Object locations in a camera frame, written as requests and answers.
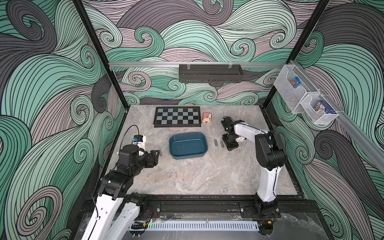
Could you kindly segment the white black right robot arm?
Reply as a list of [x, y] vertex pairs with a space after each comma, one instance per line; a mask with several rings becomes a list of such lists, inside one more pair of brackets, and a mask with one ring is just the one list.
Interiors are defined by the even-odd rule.
[[221, 124], [226, 131], [222, 136], [228, 151], [239, 147], [239, 142], [249, 140], [255, 144], [256, 159], [262, 167], [259, 189], [256, 193], [255, 211], [263, 216], [277, 211], [278, 178], [287, 155], [280, 134], [275, 131], [261, 130], [243, 120], [234, 121], [223, 117]]

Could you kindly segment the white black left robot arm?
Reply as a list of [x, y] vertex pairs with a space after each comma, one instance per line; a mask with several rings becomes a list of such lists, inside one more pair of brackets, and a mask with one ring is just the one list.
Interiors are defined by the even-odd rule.
[[145, 196], [127, 196], [134, 177], [143, 169], [154, 168], [160, 151], [145, 151], [138, 145], [126, 145], [118, 152], [115, 167], [106, 174], [97, 191], [94, 212], [83, 233], [83, 240], [121, 240], [135, 219], [147, 210]]

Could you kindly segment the teal plastic storage box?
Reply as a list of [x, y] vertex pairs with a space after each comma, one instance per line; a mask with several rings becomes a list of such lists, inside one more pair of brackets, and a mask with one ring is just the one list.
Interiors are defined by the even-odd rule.
[[169, 152], [175, 160], [200, 158], [207, 151], [207, 138], [200, 132], [177, 134], [169, 139]]

